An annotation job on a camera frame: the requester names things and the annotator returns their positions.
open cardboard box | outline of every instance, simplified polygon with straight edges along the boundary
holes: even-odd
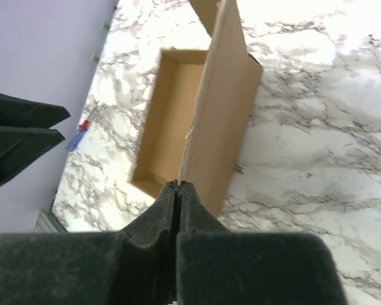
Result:
[[[194,183],[221,212],[262,67],[247,53],[236,0],[190,0],[210,49],[161,50],[131,183],[157,197],[175,179]]]

screwdriver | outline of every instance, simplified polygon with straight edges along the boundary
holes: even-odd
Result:
[[[68,151],[74,151],[77,147],[77,145],[82,140],[84,134],[88,131],[91,119],[93,115],[96,113],[96,110],[98,109],[98,106],[100,105],[100,102],[97,102],[94,108],[89,113],[89,116],[86,120],[83,121],[81,125],[78,126],[77,130],[75,131],[74,135],[72,136],[71,140],[69,141],[68,145],[66,146],[66,149]]]

black plastic part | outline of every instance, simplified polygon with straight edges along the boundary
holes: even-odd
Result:
[[[191,183],[120,232],[0,236],[0,304],[345,305],[308,234],[230,233]]]
[[[57,130],[0,126],[0,186],[64,139]]]
[[[62,106],[0,94],[0,126],[49,128],[69,116]]]

white wall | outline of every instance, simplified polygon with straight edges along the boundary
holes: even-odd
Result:
[[[57,128],[73,134],[90,89],[117,0],[0,0],[0,93],[62,105],[71,118]],[[32,231],[55,197],[66,141],[0,187],[0,232]]]

marble surface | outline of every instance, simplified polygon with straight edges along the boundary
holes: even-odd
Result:
[[[223,214],[243,231],[314,233],[350,304],[381,305],[381,0],[239,0],[264,66]],[[186,0],[121,0],[53,211],[69,231],[121,229],[151,203],[126,183],[159,49],[207,48]]]

